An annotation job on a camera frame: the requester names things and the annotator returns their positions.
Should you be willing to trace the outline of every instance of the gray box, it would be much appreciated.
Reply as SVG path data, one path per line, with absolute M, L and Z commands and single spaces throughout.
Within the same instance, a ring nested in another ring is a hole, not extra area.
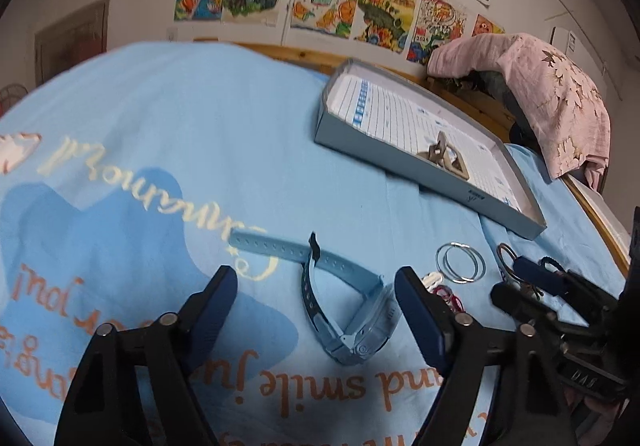
M 522 212 L 432 162 L 368 136 L 329 112 L 328 102 L 336 93 L 335 85 L 344 74 L 390 90 L 484 144 L 502 169 Z M 387 70 L 353 59 L 336 69 L 322 92 L 315 142 L 411 179 L 495 220 L 523 238 L 533 240 L 546 228 L 545 217 L 536 198 L 498 137 L 432 92 Z

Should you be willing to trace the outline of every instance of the dark blue strap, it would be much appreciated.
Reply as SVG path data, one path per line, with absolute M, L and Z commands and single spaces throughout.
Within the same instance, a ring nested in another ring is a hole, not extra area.
M 513 272 L 525 282 L 535 285 L 551 296 L 560 296 L 566 292 L 566 284 L 558 272 L 550 271 L 525 256 L 519 256 L 513 261 Z

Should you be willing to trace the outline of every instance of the keychain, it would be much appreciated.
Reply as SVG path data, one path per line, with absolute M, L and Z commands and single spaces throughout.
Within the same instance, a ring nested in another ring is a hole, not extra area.
M 450 287 L 442 285 L 443 281 L 444 275 L 438 271 L 430 272 L 428 275 L 422 278 L 422 284 L 424 285 L 424 288 L 432 294 L 440 296 L 453 311 L 453 314 L 464 312 L 465 308 L 463 307 L 460 298 L 453 294 L 453 291 L 450 289 Z
M 562 275 L 566 274 L 566 271 L 551 257 L 545 256 L 538 263 L 535 263 L 525 256 L 517 256 L 515 251 L 505 243 L 499 244 L 496 252 L 502 265 L 500 269 L 502 280 L 505 282 L 508 278 L 513 280 L 520 285 L 520 291 L 527 296 L 540 300 L 544 296 L 542 289 L 547 292 L 554 292 L 561 288 L 559 283 L 562 282 Z M 512 267 L 508 267 L 505 263 L 502 256 L 503 252 L 506 252 L 513 260 Z

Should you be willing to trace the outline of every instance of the wall outlet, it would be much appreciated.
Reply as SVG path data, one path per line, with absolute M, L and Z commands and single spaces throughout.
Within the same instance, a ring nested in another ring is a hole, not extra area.
M 166 38 L 168 41 L 178 41 L 178 28 L 175 25 L 166 28 Z

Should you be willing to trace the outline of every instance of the metal ring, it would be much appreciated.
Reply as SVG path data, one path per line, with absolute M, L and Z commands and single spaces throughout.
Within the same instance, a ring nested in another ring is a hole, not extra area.
M 444 259 L 441 265 L 440 253 L 445 248 L 446 248 L 446 251 L 444 252 Z M 465 276 L 462 276 L 456 273 L 453 267 L 451 267 L 451 264 L 449 263 L 448 253 L 452 248 L 462 249 L 462 251 L 464 251 L 466 255 L 473 260 L 474 273 L 471 278 L 466 278 Z M 436 251 L 436 267 L 438 268 L 438 271 L 445 278 L 447 278 L 448 280 L 451 280 L 453 283 L 460 283 L 460 284 L 477 282 L 486 273 L 486 263 L 482 255 L 478 252 L 478 250 L 472 248 L 471 246 L 468 246 L 467 244 L 460 244 L 459 242 L 449 242 L 448 244 L 443 244 L 438 248 L 438 250 Z
M 449 244 L 442 244 L 436 251 L 436 267 L 438 268 L 438 272 L 441 273 L 447 280 L 450 280 L 453 283 L 460 283 L 460 284 L 468 283 L 467 281 L 462 280 L 452 270 L 449 271 L 449 274 L 447 274 L 447 272 L 443 270 L 442 266 L 440 265 L 440 252 L 446 247 L 449 247 Z
M 521 277 L 519 277 L 514 271 L 513 269 L 511 269 L 511 267 L 508 267 L 507 264 L 504 263 L 504 258 L 502 257 L 502 252 L 505 251 L 512 260 L 515 260 L 518 256 L 516 255 L 516 252 L 513 251 L 513 249 L 511 249 L 507 244 L 505 244 L 504 242 L 501 244 L 498 244 L 498 248 L 496 249 L 496 253 L 498 255 L 498 260 L 500 260 L 500 263 L 502 264 L 502 267 L 504 268 L 504 271 L 511 276 L 516 282 L 520 283 L 520 284 L 529 284 L 529 282 L 527 282 L 526 280 L 522 279 Z
M 458 249 L 462 249 L 462 251 L 466 254 L 466 256 L 468 256 L 469 258 L 471 258 L 474 261 L 474 273 L 471 276 L 471 278 L 467 278 L 466 276 L 462 276 L 461 274 L 458 274 L 454 271 L 453 267 L 451 267 L 451 264 L 449 263 L 449 257 L 447 256 L 449 254 L 449 251 L 451 251 L 451 249 L 454 248 L 458 248 Z M 478 264 L 478 261 L 476 260 L 476 257 L 469 251 L 467 251 L 465 248 L 462 248 L 460 246 L 454 246 L 453 243 L 449 245 L 449 247 L 447 248 L 447 250 L 444 252 L 444 257 L 442 259 L 442 262 L 444 264 L 444 266 L 447 267 L 447 269 L 452 273 L 455 274 L 460 280 L 464 280 L 467 283 L 473 283 L 476 281 L 476 276 L 478 276 L 478 272 L 480 271 L 480 267 Z
M 478 257 L 478 259 L 480 260 L 480 264 L 482 264 L 482 270 L 479 271 L 480 274 L 478 274 L 478 271 L 476 270 L 476 272 L 474 273 L 474 275 L 471 278 L 472 278 L 472 282 L 477 282 L 478 280 L 480 280 L 484 276 L 484 274 L 486 273 L 486 262 L 484 261 L 484 258 L 478 252 L 478 250 L 475 249 L 475 248 L 472 248 L 471 246 L 468 246 L 466 244 L 459 244 L 457 242 L 452 242 L 451 245 L 453 247 L 455 247 L 455 248 L 460 248 L 463 251 L 465 251 L 466 254 L 468 254 L 471 257 L 471 259 L 473 259 L 474 255 Z M 447 253 L 446 252 L 445 252 L 445 257 L 444 258 L 448 263 L 449 261 L 447 260 Z

